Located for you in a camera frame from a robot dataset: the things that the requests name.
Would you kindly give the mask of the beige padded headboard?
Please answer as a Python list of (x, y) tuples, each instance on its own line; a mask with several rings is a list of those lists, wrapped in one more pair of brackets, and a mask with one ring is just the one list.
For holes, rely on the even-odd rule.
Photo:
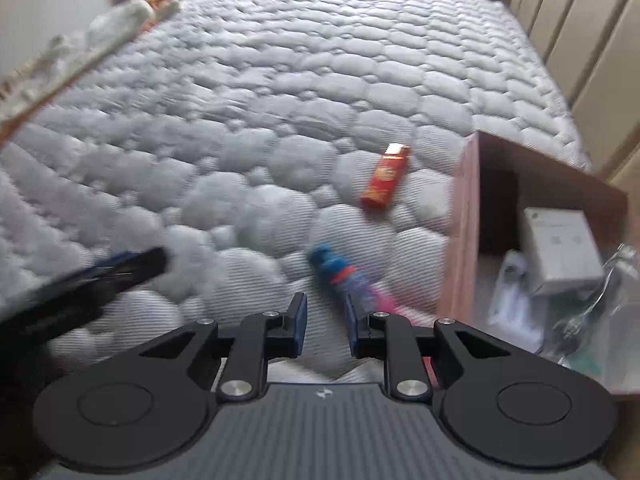
[(511, 0), (570, 104), (596, 173), (639, 186), (639, 0)]

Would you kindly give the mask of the red blue tube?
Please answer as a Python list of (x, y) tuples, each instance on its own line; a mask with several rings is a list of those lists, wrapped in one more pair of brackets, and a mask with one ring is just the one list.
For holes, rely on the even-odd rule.
[(322, 244), (311, 249), (308, 261), (322, 285), (335, 296), (357, 301), (366, 312), (397, 312), (396, 302), (391, 296), (379, 292), (366, 274), (346, 258), (337, 255), (328, 245)]

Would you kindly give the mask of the clear bag with parts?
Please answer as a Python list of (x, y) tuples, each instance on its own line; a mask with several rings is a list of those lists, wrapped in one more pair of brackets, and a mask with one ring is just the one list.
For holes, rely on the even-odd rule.
[(549, 300), (549, 317), (540, 353), (558, 363), (561, 356), (589, 349), (605, 362), (608, 357), (608, 323), (626, 306), (627, 285), (639, 283), (639, 252), (620, 244), (603, 263), (604, 278), (590, 292), (563, 292)]

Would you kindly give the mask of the white folded cloth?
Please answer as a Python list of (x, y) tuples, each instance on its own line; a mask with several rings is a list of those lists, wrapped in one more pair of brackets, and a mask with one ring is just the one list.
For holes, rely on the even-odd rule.
[(177, 0), (129, 0), (83, 32), (54, 37), (36, 58), (1, 79), (1, 140), (107, 56), (177, 13)]

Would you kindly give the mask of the quilted grey mattress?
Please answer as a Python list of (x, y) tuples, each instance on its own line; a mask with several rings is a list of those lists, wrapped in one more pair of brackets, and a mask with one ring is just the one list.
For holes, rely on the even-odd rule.
[[(1, 152), (1, 297), (164, 246), (168, 270), (50, 344), (65, 367), (180, 325), (309, 301), (279, 382), (376, 382), (307, 254), (327, 244), (430, 324), (454, 170), (485, 131), (588, 169), (570, 109), (489, 0), (178, 0), (167, 22), (62, 92)], [(360, 196), (391, 143), (387, 209)]]

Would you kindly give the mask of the pink cardboard box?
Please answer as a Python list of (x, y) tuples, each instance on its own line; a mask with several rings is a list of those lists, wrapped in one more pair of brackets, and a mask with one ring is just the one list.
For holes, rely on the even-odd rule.
[(436, 314), (475, 324), (478, 258), (522, 252), (535, 296), (592, 289), (619, 244), (638, 245), (625, 192), (479, 131), (454, 170), (450, 244)]

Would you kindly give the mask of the white cable box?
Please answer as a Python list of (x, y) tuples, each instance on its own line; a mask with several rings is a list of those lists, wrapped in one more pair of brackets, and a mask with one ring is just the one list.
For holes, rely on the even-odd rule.
[(533, 296), (590, 288), (604, 278), (598, 246), (581, 210), (524, 208), (520, 241)]

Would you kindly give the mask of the red lighter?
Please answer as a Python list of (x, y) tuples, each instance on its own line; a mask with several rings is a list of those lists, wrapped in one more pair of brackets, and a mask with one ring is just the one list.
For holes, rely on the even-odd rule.
[(363, 207), (384, 210), (390, 206), (407, 170), (409, 155), (410, 148), (405, 144), (391, 143), (386, 148), (360, 196)]

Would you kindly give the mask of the green plastic tool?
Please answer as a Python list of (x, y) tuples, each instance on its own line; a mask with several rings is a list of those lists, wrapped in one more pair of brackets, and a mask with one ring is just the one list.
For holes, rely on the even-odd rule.
[(603, 374), (602, 359), (589, 349), (579, 349), (561, 356), (558, 363), (584, 375), (600, 377)]

